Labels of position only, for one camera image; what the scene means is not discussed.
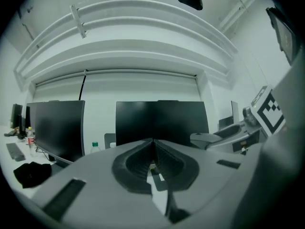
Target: white desk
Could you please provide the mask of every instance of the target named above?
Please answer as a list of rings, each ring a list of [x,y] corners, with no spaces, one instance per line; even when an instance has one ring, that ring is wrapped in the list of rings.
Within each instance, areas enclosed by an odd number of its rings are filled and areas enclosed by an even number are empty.
[[[5,137],[4,133],[10,132],[7,126],[0,125],[0,164],[4,177],[6,178],[10,187],[16,191],[21,192],[28,198],[32,198],[35,192],[39,189],[40,186],[36,186],[34,188],[22,188],[22,185],[17,181],[13,171],[17,169],[19,166],[36,162],[38,164],[54,164],[55,162],[50,162],[43,153],[37,153],[36,157],[32,157],[30,154],[30,148],[26,145],[27,142],[19,142],[17,136]],[[19,149],[23,152],[25,156],[25,160],[23,161],[15,161],[11,158],[9,151],[6,147],[7,143],[16,143]]]

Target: black cloth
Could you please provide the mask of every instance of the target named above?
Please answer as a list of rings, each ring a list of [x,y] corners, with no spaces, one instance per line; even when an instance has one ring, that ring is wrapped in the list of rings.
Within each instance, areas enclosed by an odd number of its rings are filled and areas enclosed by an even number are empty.
[[[43,183],[51,176],[52,169],[50,164],[23,164],[14,170],[16,179],[22,184],[22,188],[35,187]]]

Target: water bottle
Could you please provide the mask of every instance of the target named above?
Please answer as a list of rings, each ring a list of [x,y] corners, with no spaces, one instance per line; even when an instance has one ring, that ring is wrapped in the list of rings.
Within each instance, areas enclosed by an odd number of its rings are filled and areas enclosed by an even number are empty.
[[[98,151],[101,151],[101,149],[99,148],[99,143],[93,142],[90,154],[98,152]]]
[[[28,144],[30,148],[30,155],[32,157],[36,156],[36,151],[35,151],[35,141],[34,141],[34,134],[32,132],[32,127],[29,126],[29,132],[28,132]]]

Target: computer monitor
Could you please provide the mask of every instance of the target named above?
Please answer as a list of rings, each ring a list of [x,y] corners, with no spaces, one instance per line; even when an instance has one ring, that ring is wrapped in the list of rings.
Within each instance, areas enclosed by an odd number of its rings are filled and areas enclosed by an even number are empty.
[[[25,117],[25,127],[32,127],[32,130],[35,130],[36,123],[36,108],[39,103],[28,103],[26,109]]]
[[[232,105],[232,113],[233,113],[233,123],[237,124],[240,122],[239,120],[239,109],[238,109],[238,103],[231,101]]]
[[[218,129],[220,131],[220,130],[222,130],[222,129],[224,129],[227,126],[232,125],[232,124],[234,124],[233,116],[221,119],[221,120],[219,120],[219,127],[218,127]]]
[[[10,118],[10,127],[16,128],[19,126],[19,116],[22,113],[22,105],[13,104]]]
[[[219,120],[219,124],[218,124],[219,131],[228,127],[229,125],[237,124],[240,122],[238,103],[231,101],[231,106],[232,106],[232,116]]]
[[[146,138],[191,145],[193,133],[209,133],[203,102],[117,102],[116,144]]]
[[[39,103],[36,109],[36,145],[59,161],[72,163],[84,156],[85,101]]]

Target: black slot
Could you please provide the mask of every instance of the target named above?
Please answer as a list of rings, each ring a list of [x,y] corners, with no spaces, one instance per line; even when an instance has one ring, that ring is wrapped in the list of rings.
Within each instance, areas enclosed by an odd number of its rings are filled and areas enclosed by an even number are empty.
[[[71,180],[44,208],[43,211],[55,220],[61,220],[79,192],[85,186],[81,180]]]
[[[235,162],[231,162],[231,161],[227,161],[227,160],[218,160],[217,161],[218,164],[222,165],[222,166],[227,166],[233,169],[238,169],[240,166],[240,163],[235,163]]]

